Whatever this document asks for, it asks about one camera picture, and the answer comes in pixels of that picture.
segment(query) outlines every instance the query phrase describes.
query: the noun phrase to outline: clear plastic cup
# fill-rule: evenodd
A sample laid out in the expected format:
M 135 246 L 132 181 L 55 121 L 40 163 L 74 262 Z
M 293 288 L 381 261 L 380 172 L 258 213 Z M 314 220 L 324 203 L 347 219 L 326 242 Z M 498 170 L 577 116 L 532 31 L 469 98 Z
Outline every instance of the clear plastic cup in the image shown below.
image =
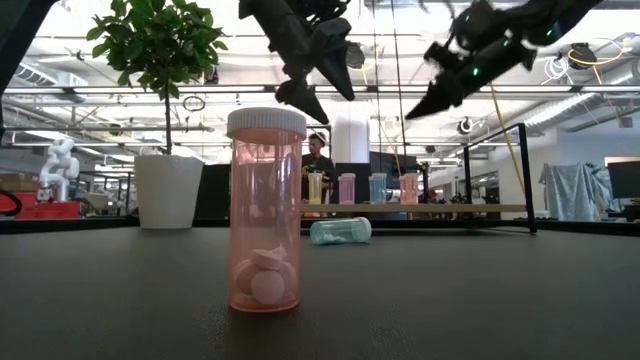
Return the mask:
M 418 203 L 418 174 L 409 173 L 400 177 L 400 203 Z
M 311 173 L 309 176 L 309 204 L 322 204 L 322 174 Z
M 369 203 L 387 203 L 387 174 L 376 173 L 369 177 Z
M 300 300 L 300 203 L 304 116 L 278 108 L 229 114 L 231 161 L 230 306 L 290 309 Z
M 316 221 L 309 231 L 315 245 L 368 244 L 371 224 L 366 218 Z
M 356 174 L 346 173 L 338 178 L 340 204 L 354 204 L 356 195 Z

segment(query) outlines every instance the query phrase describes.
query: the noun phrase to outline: white planter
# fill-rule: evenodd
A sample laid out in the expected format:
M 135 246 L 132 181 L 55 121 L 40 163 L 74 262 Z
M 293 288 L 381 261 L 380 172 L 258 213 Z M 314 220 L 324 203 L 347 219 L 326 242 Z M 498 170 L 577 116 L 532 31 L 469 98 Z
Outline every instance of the white planter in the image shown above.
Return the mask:
M 196 158 L 146 155 L 135 158 L 140 227 L 189 229 L 202 175 Z

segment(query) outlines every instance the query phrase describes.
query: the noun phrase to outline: man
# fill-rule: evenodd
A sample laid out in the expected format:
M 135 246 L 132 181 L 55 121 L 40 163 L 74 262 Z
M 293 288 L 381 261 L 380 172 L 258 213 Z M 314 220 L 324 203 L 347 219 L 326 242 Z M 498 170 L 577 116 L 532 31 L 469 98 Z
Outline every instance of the man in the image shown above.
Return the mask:
M 327 140 L 321 133 L 314 133 L 309 136 L 309 154 L 302 156 L 302 200 L 309 201 L 309 174 L 322 174 L 322 202 L 327 198 L 327 191 L 335 181 L 336 169 L 331 159 L 320 154 L 320 150 L 325 147 Z

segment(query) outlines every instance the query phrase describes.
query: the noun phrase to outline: dark table surface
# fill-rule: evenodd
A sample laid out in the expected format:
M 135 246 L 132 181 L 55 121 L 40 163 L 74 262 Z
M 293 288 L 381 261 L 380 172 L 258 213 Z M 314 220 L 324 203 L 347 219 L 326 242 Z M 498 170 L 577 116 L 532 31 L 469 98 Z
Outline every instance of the dark table surface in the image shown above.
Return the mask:
M 0 359 L 638 359 L 640 239 L 303 239 L 302 302 L 227 307 L 228 229 L 0 236 Z

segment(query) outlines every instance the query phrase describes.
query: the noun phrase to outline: tree trunk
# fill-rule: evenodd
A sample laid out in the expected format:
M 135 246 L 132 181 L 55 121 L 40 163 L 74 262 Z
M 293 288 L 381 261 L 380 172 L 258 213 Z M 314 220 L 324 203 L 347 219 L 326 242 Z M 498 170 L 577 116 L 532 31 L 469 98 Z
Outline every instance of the tree trunk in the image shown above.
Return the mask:
M 171 155 L 171 100 L 169 99 L 169 83 L 166 83 L 164 87 L 164 107 L 164 115 L 167 121 L 167 155 Z

